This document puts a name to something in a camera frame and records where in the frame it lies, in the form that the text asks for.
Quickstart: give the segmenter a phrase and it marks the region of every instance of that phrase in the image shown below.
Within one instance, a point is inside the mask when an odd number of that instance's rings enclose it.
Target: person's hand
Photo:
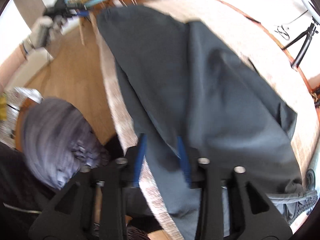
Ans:
[[[31,28],[31,34],[23,40],[23,47],[27,54],[33,49],[47,46],[55,39],[61,31],[61,27],[67,22],[67,19],[58,15],[54,21],[48,16],[42,16],[37,19]]]

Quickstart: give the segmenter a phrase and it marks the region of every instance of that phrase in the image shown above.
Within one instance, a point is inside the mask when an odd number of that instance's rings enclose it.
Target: white glove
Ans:
[[[61,27],[67,22],[67,19],[58,15],[54,21],[49,16],[38,18],[31,28],[30,35],[23,40],[23,47],[27,54],[33,49],[47,46],[61,32]]]

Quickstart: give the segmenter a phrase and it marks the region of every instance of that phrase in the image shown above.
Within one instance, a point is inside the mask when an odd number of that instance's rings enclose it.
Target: person's arm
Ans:
[[[44,47],[52,41],[65,22],[66,20],[62,17],[55,19],[54,22],[50,17],[40,17],[36,21],[31,29],[31,34],[0,65],[0,95],[13,74],[27,60],[27,55],[34,49]]]

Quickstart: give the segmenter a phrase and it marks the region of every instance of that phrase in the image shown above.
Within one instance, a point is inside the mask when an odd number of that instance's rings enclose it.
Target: black tripod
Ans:
[[[309,48],[309,45],[311,43],[312,40],[312,36],[315,33],[318,33],[318,31],[316,31],[316,25],[319,25],[318,22],[312,18],[314,23],[311,23],[311,25],[308,27],[308,29],[306,31],[304,31],[303,33],[301,33],[297,38],[295,38],[293,41],[291,41],[289,44],[287,44],[285,47],[282,48],[282,50],[287,49],[288,47],[290,47],[292,44],[296,43],[298,40],[300,40],[303,36],[307,36],[306,40],[304,41],[296,59],[294,60],[294,62],[291,64],[292,68],[295,68],[297,65],[299,65],[304,57],[304,55],[307,52],[307,49]]]

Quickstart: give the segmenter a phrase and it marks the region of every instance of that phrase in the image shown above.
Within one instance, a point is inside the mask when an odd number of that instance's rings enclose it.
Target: beige blanket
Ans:
[[[305,178],[306,169],[318,140],[319,122],[313,99],[308,93],[301,76],[290,67],[288,58],[276,43],[250,20],[214,0],[205,3],[194,0],[160,0],[149,2],[146,6],[170,14],[182,22],[200,19],[249,67],[248,59],[251,60],[260,75],[298,113],[296,130],[291,145],[298,160],[301,174]],[[101,71],[112,118],[121,145],[126,150],[128,147],[136,145],[137,137],[120,93],[112,53],[100,36],[95,24],[94,26],[97,43],[100,47]],[[172,240],[183,239],[167,213],[157,185],[145,161],[139,185],[163,229]]]

